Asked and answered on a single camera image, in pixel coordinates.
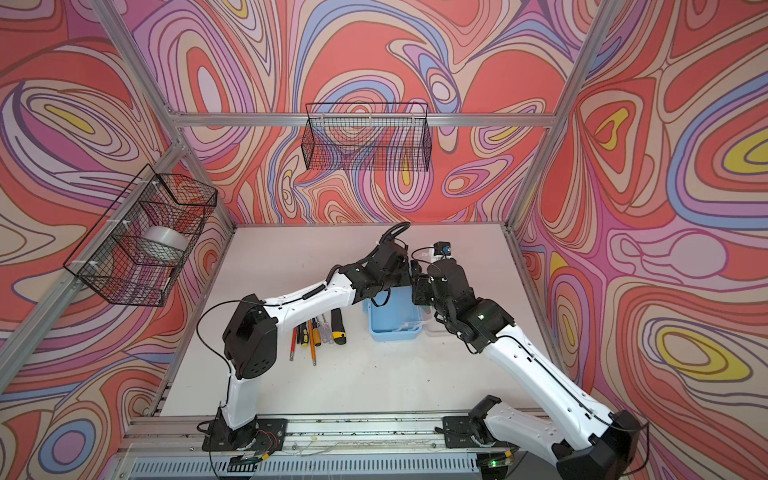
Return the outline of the blue plastic tool box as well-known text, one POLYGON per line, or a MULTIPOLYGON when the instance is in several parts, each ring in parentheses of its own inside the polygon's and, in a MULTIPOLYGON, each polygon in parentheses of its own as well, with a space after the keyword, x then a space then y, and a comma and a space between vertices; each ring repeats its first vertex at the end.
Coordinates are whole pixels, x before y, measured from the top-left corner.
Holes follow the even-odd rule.
POLYGON ((363 301, 368 329, 376 342, 409 341, 422 331, 420 308, 412 302, 412 288, 402 286, 382 291, 363 301))

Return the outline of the orange handled hex key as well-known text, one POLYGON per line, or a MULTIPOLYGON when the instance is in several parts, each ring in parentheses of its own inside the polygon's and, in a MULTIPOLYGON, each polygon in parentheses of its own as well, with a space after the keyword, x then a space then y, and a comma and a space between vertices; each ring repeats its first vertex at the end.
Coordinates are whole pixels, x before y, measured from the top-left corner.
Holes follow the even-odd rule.
POLYGON ((314 335, 315 329, 314 329, 312 320, 307 322, 307 331, 308 331, 308 343, 310 346, 312 365, 317 366, 317 353, 316 353, 315 335, 314 335))

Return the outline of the clear tool box lid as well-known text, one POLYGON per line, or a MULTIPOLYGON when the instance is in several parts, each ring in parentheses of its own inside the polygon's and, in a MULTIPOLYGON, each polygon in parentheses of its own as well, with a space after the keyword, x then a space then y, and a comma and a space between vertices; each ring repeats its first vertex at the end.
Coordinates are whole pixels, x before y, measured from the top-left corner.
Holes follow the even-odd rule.
POLYGON ((419 306, 422 332, 430 337, 447 337, 451 333, 435 317, 435 310, 430 306, 419 306))

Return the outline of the red handled hex key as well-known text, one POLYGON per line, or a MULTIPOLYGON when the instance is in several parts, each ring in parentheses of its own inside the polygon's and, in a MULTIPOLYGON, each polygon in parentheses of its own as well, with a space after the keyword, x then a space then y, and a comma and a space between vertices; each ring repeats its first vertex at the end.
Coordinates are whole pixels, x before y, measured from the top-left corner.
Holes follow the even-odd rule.
POLYGON ((291 343, 290 343, 289 361, 294 361, 295 350, 296 350, 296 346, 298 345, 299 340, 300 340, 300 337, 299 337, 299 327, 294 327, 292 329, 292 340, 291 340, 291 343))

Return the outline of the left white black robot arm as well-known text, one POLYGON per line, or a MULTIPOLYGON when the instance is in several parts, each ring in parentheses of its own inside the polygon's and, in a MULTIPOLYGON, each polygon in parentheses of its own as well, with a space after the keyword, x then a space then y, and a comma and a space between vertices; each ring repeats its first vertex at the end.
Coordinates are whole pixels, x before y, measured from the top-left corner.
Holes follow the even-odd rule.
POLYGON ((397 237, 409 227, 401 222, 389 228, 369 254, 333 266, 321 282, 279 297, 260 300, 249 295, 239 301, 222 335, 223 357, 231 372, 225 402, 208 428, 209 450, 241 450, 255 440, 256 378, 275 364, 280 332, 407 284, 408 247, 397 237))

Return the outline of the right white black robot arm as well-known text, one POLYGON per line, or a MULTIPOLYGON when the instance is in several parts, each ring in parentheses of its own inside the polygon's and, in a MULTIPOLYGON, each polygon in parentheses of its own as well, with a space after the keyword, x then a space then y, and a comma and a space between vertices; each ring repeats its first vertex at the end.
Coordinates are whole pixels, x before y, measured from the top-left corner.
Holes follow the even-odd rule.
POLYGON ((587 394, 532 344, 497 302, 475 295, 453 258, 410 263, 412 300, 473 354, 509 374, 545 411, 541 420, 487 395, 467 417, 481 446, 506 442, 550 463, 563 479, 619 479, 635 458, 643 426, 587 394))

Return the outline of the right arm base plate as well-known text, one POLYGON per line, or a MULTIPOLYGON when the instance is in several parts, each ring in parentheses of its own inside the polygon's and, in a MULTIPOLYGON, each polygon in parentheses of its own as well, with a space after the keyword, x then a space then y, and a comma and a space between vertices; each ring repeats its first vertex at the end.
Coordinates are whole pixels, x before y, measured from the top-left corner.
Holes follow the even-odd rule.
POLYGON ((496 440, 477 419, 464 416, 444 416, 442 425, 435 428, 435 432, 442 435, 445 446, 449 449, 457 448, 503 448, 515 451, 517 446, 504 441, 496 440))

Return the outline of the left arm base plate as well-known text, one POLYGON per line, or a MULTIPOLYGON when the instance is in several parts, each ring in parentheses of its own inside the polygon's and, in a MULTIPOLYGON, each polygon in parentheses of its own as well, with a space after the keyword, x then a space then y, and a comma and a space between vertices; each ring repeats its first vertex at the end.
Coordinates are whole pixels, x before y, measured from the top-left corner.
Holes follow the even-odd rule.
POLYGON ((198 430, 204 434, 205 452, 255 451, 274 453, 283 448, 288 420, 256 418, 238 429, 230 428, 222 417, 202 422, 198 430))

